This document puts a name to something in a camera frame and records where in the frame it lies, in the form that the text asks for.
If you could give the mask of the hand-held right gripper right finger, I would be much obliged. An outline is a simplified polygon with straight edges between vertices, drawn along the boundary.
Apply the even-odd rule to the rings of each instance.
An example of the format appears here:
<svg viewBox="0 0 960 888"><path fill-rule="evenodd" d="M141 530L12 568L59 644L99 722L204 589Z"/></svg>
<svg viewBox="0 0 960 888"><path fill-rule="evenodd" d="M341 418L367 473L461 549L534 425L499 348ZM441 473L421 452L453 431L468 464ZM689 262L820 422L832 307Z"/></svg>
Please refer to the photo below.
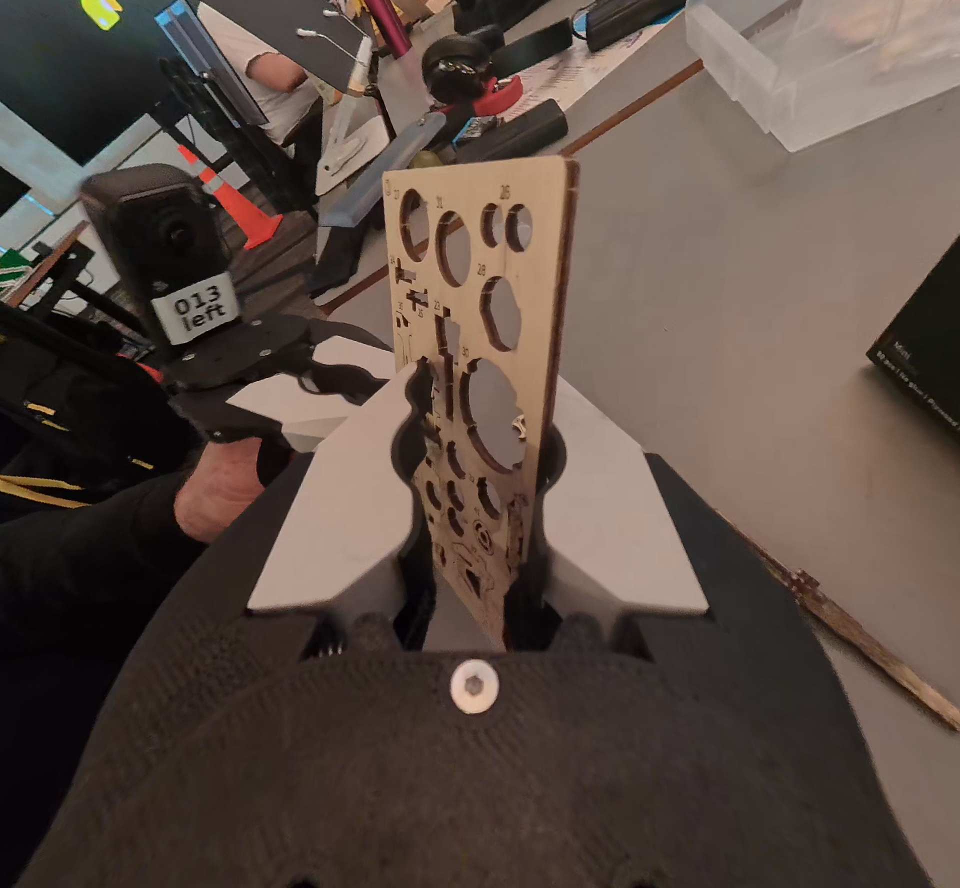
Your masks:
<svg viewBox="0 0 960 888"><path fill-rule="evenodd" d="M641 445L558 379L525 561L525 649L587 616L606 642L629 619L710 610Z"/></svg>

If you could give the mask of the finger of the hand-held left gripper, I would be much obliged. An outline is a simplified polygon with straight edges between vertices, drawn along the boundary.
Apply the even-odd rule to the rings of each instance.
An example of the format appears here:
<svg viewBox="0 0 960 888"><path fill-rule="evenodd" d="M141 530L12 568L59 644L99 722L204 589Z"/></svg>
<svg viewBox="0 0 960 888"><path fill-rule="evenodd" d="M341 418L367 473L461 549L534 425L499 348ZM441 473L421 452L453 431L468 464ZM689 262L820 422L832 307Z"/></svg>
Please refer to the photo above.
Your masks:
<svg viewBox="0 0 960 888"><path fill-rule="evenodd" d="M340 335L305 342L298 352L298 390L329 408L363 406L394 375L390 351Z"/></svg>
<svg viewBox="0 0 960 888"><path fill-rule="evenodd" d="M313 452L366 401L366 393L317 393L301 380L277 374L237 390L226 404L279 424L280 434L299 453Z"/></svg>

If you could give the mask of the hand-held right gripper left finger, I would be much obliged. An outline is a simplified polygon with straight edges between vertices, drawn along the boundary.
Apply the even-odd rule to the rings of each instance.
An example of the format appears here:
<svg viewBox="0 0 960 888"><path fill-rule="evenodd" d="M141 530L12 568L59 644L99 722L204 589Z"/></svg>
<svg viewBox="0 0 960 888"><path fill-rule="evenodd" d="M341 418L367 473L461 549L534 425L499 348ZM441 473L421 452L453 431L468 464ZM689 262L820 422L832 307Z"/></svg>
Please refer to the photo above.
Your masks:
<svg viewBox="0 0 960 888"><path fill-rule="evenodd" d="M437 601L424 502L433 378L404 366L321 441L246 602L255 618L313 615L345 632L384 616L406 650L426 646Z"/></svg>

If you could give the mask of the wooden parts sheet round holes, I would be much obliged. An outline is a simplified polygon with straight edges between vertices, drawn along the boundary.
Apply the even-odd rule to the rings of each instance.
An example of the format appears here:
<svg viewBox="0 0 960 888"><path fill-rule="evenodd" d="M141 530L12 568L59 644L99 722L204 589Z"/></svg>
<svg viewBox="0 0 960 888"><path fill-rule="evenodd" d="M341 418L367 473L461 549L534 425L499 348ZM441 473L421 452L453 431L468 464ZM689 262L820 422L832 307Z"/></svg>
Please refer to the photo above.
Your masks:
<svg viewBox="0 0 960 888"><path fill-rule="evenodd" d="M578 183L558 155L382 177L395 361L431 378L414 485L434 569L497 650L530 556Z"/></svg>

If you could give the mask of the person's left forearm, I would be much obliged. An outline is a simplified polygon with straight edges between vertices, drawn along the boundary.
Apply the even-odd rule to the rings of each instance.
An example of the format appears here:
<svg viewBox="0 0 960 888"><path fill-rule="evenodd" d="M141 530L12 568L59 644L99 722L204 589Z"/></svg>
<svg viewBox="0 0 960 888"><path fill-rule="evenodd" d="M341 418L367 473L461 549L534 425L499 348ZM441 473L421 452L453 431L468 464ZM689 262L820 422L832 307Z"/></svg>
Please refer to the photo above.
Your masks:
<svg viewBox="0 0 960 888"><path fill-rule="evenodd" d="M1 529L2 679L17 669L121 666L206 545L181 527L174 473Z"/></svg>

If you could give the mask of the dark model kit box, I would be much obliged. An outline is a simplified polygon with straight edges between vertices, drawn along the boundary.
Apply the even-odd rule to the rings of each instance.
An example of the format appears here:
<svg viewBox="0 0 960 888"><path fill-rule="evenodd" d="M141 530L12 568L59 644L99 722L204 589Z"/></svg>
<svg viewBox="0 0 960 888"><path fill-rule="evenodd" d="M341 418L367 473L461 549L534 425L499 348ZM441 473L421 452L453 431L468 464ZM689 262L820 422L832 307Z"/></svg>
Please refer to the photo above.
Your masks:
<svg viewBox="0 0 960 888"><path fill-rule="evenodd" d="M922 413L959 439L959 239L866 352Z"/></svg>

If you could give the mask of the person's left hand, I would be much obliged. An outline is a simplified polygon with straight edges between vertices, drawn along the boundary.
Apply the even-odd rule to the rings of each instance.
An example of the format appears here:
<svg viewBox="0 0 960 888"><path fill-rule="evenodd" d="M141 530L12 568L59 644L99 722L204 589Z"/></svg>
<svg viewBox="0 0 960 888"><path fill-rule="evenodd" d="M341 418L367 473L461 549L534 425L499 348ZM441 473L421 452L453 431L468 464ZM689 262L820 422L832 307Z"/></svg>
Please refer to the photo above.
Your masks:
<svg viewBox="0 0 960 888"><path fill-rule="evenodd" d="M258 474L261 438L210 441L174 499L178 528L210 545L264 492Z"/></svg>

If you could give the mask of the orange traffic cone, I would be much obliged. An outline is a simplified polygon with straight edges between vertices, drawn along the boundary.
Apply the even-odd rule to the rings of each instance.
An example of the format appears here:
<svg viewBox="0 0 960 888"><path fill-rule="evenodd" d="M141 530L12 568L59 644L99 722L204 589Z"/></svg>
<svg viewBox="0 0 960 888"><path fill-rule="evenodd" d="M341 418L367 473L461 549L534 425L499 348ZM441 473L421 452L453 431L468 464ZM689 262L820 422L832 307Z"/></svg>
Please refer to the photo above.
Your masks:
<svg viewBox="0 0 960 888"><path fill-rule="evenodd" d="M282 214L266 214L186 145L178 144L176 150L194 171L204 192L213 197L245 235L244 251L255 250L274 238L282 225Z"/></svg>

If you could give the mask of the grey plastic panel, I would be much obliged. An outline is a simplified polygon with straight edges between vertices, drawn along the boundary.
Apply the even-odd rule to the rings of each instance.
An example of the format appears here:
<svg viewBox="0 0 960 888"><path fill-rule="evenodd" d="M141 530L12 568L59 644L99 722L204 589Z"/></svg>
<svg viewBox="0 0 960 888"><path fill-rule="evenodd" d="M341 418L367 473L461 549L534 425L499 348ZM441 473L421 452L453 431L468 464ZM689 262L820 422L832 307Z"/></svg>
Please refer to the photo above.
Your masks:
<svg viewBox="0 0 960 888"><path fill-rule="evenodd" d="M382 199L384 174L406 168L414 155L428 147L446 124L446 114L430 111L403 128L396 138L368 163L354 185L350 186L341 198L324 211L318 212L318 227L357 227Z"/></svg>

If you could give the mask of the white desk stand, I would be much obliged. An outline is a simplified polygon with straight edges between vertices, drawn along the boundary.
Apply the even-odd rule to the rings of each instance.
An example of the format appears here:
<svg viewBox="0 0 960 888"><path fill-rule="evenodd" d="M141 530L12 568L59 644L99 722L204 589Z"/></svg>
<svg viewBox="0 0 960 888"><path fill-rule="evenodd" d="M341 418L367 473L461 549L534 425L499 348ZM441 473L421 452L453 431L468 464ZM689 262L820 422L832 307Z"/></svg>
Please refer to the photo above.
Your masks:
<svg viewBox="0 0 960 888"><path fill-rule="evenodd" d="M316 170L315 194L330 193L348 177L368 165L394 137L378 85L377 42L365 34L350 74L349 86L362 94L346 94L334 105L333 120L326 135ZM371 101L376 115L352 130L354 114L362 102Z"/></svg>

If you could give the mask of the black red headphones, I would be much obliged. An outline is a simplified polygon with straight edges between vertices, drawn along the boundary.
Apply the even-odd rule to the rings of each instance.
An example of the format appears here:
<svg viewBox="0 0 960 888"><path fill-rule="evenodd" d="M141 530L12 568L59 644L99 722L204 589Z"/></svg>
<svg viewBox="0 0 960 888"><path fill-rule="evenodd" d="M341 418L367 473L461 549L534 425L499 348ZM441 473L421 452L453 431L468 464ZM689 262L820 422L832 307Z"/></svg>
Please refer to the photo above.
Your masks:
<svg viewBox="0 0 960 888"><path fill-rule="evenodd" d="M454 33L430 45L421 61L422 79L432 99L430 111L494 117L521 102L521 77L500 78L495 73L494 53L504 45L497 25Z"/></svg>

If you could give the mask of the large black screen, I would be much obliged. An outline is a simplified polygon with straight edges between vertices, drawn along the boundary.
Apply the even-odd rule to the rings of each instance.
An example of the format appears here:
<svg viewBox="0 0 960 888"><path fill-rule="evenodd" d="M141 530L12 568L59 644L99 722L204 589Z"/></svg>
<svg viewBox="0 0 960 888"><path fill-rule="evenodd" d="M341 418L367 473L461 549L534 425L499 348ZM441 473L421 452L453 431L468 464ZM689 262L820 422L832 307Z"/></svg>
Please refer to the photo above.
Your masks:
<svg viewBox="0 0 960 888"><path fill-rule="evenodd" d="M175 1L1 0L4 169L65 187L142 117L185 116L162 69L178 52L157 20Z"/></svg>

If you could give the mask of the black pouch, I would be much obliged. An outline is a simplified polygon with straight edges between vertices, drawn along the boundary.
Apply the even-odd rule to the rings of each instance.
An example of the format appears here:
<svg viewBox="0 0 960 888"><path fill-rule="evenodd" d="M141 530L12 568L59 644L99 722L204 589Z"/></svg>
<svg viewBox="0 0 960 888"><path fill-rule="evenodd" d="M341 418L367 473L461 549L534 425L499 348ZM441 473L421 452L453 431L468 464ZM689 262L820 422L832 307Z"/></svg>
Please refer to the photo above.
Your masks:
<svg viewBox="0 0 960 888"><path fill-rule="evenodd" d="M672 18L687 0L597 0L586 10L582 35L588 51L599 53L642 29Z"/></svg>

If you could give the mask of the clear plastic bin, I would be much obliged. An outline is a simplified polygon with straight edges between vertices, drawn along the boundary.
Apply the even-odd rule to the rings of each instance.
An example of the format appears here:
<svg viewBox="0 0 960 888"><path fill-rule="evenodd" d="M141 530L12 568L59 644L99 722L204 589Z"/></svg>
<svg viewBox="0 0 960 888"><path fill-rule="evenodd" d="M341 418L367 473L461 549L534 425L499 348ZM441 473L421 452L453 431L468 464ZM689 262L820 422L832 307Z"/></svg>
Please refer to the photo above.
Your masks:
<svg viewBox="0 0 960 888"><path fill-rule="evenodd" d="M687 0L686 38L794 153L959 85L959 0Z"/></svg>

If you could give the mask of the long wooden frame strip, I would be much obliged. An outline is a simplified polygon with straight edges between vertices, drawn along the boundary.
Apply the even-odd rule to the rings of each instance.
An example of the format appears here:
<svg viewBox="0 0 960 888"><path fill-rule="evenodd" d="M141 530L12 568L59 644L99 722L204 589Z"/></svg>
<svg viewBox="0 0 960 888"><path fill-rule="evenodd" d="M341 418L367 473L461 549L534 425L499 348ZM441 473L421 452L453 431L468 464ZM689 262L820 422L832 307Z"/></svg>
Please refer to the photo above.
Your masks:
<svg viewBox="0 0 960 888"><path fill-rule="evenodd" d="M835 638L845 642L886 679L906 692L943 726L955 734L959 732L959 708L956 703L871 635L856 618L825 593L821 583L810 573L789 569L724 514L720 517L760 559L774 579L791 594L800 608L815 618Z"/></svg>

